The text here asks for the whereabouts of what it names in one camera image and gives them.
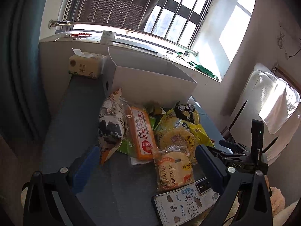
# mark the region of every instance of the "metal railing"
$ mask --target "metal railing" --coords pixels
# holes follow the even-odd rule
[[[73,9],[75,9],[75,8],[78,6],[78,3],[79,3],[79,0],[74,1],[74,2],[75,2],[75,6],[74,6],[73,1],[74,1],[74,0],[68,0],[67,7],[66,7],[65,13],[64,13],[64,21],[53,21],[53,20],[51,20],[51,21],[49,22],[49,28],[52,28],[52,27],[55,27],[55,26],[73,26],[73,25],[102,25],[102,26],[108,26],[108,27],[120,28],[120,29],[125,29],[125,30],[128,30],[128,31],[132,31],[132,32],[139,32],[139,33],[142,33],[142,34],[146,34],[146,35],[149,35],[149,36],[152,36],[152,37],[155,37],[155,38],[164,40],[164,41],[166,41],[166,42],[172,43],[173,45],[176,45],[176,46],[178,46],[178,47],[184,49],[186,52],[191,53],[191,54],[193,54],[194,56],[198,55],[198,52],[192,50],[191,47],[192,47],[192,45],[193,45],[193,42],[194,42],[195,39],[196,39],[196,36],[198,35],[198,32],[199,32],[199,30],[200,30],[200,27],[201,27],[201,25],[202,25],[202,22],[204,21],[204,18],[205,18],[205,16],[206,16],[206,13],[207,13],[207,10],[208,10],[208,8],[209,8],[209,6],[210,6],[210,3],[212,2],[212,0],[207,0],[206,3],[204,4],[204,7],[203,7],[202,12],[201,12],[201,14],[200,14],[200,20],[199,20],[197,26],[195,27],[194,32],[193,32],[193,34],[192,34],[192,36],[191,36],[191,38],[190,38],[190,40],[189,40],[188,47],[186,47],[186,46],[183,46],[183,45],[179,44],[179,42],[180,42],[180,40],[181,40],[181,38],[182,38],[182,36],[183,36],[183,33],[184,33],[184,31],[185,31],[185,29],[186,29],[186,27],[187,27],[187,25],[188,25],[189,20],[191,19],[192,14],[194,13],[194,8],[195,8],[195,6],[196,6],[198,0],[195,0],[195,3],[193,4],[192,9],[190,9],[190,12],[189,12],[188,16],[186,15],[186,17],[187,17],[187,18],[186,18],[186,22],[185,22],[183,28],[181,29],[181,32],[180,32],[179,37],[178,37],[178,39],[177,39],[177,42],[172,41],[172,40],[168,40],[168,39],[167,39],[167,36],[168,36],[168,34],[170,33],[171,27],[172,27],[172,25],[173,25],[173,23],[174,23],[174,21],[175,21],[175,19],[176,19],[176,16],[177,16],[177,14],[178,14],[178,12],[179,12],[181,6],[182,6],[183,0],[181,0],[181,1],[178,3],[178,6],[177,6],[176,10],[174,11],[173,18],[172,18],[172,20],[170,21],[170,24],[169,24],[169,26],[168,26],[168,29],[167,29],[166,34],[165,34],[164,37],[157,36],[157,35],[153,34],[153,32],[154,32],[155,27],[157,26],[157,23],[158,23],[158,21],[159,21],[159,18],[160,18],[160,16],[161,16],[161,14],[162,14],[162,12],[163,12],[163,9],[165,8],[165,6],[166,6],[168,0],[164,0],[163,4],[161,5],[161,9],[160,9],[160,11],[159,11],[159,13],[158,13],[158,15],[157,15],[157,17],[156,17],[156,20],[155,20],[155,22],[154,22],[154,25],[153,25],[153,27],[152,27],[150,33],[145,32],[145,31],[143,31],[143,30],[139,30],[139,27],[140,27],[141,24],[142,24],[143,17],[145,16],[147,7],[148,7],[148,5],[149,5],[149,3],[150,3],[150,0],[147,0],[147,2],[146,2],[146,4],[145,4],[145,7],[144,7],[144,9],[143,9],[143,12],[142,12],[142,14],[141,14],[141,17],[140,17],[140,19],[139,19],[139,22],[138,22],[138,25],[137,25],[136,29],[134,29],[134,28],[128,28],[128,27],[125,27],[125,26],[124,26],[126,17],[127,17],[128,12],[129,12],[129,10],[130,10],[130,8],[131,8],[131,5],[132,5],[132,3],[133,3],[133,0],[130,0],[130,2],[129,2],[129,5],[128,5],[128,7],[127,7],[127,10],[126,10],[125,15],[124,15],[124,17],[123,17],[123,20],[122,20],[122,24],[121,24],[121,25],[111,25],[111,24],[108,24],[109,18],[110,18],[110,16],[111,16],[112,11],[113,11],[113,7],[114,7],[114,5],[115,5],[115,3],[116,3],[116,0],[113,0],[113,3],[112,3],[112,5],[111,5],[111,7],[110,7],[109,14],[108,14],[108,16],[107,16],[107,18],[106,18],[106,23],[99,23],[99,22],[95,22],[95,21],[94,21],[94,19],[95,19],[95,14],[96,14],[96,12],[97,12],[97,8],[98,8],[98,5],[99,5],[99,3],[100,3],[100,0],[97,1],[97,5],[96,5],[96,7],[95,7],[95,9],[94,9],[94,11],[93,11],[92,19],[91,19],[90,22],[86,22],[86,21],[75,21],[75,20],[69,21],[70,19],[68,19],[68,18],[70,18],[70,17],[72,18],[72,17],[73,17],[73,16],[71,15],[71,7],[72,7],[72,5],[73,5]],[[80,7],[79,7],[79,12],[78,12],[77,20],[79,20],[79,18],[80,18],[80,15],[81,15],[81,13],[82,13],[82,9],[83,9],[83,6],[84,6],[85,1],[86,1],[86,0],[82,0],[82,3],[81,3],[81,5],[80,5]]]

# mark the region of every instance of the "floor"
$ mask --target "floor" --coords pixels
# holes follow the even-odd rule
[[[23,207],[20,194],[23,184],[39,169],[41,149],[20,147],[14,154],[0,136],[0,204],[15,226],[23,225]]]

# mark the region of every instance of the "smartphone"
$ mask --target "smartphone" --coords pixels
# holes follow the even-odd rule
[[[179,226],[211,207],[219,198],[206,178],[155,195],[152,200],[163,226]]]

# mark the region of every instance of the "metal screw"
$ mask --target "metal screw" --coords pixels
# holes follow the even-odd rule
[[[256,175],[258,175],[258,176],[263,176],[263,173],[262,173],[262,171],[257,170],[257,171],[256,171]]]
[[[33,176],[39,176],[40,175],[40,172],[39,171],[36,171],[33,173]]]
[[[60,172],[61,173],[66,173],[68,171],[68,168],[67,167],[62,167],[61,169],[60,169]]]
[[[234,167],[228,167],[228,172],[235,173],[236,169]]]

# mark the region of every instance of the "gray table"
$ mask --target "gray table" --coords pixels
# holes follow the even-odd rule
[[[103,100],[101,78],[72,77],[46,136],[43,173],[70,166],[90,145],[97,144],[98,114]],[[222,135],[204,110],[199,107],[197,110],[208,136],[218,143]],[[204,177],[198,165],[193,170],[195,179]],[[101,168],[95,169],[77,197],[97,225],[155,226],[159,221],[151,197],[157,194],[156,188],[153,163],[133,167],[127,155],[116,152]],[[58,195],[54,196],[65,224],[72,225]]]

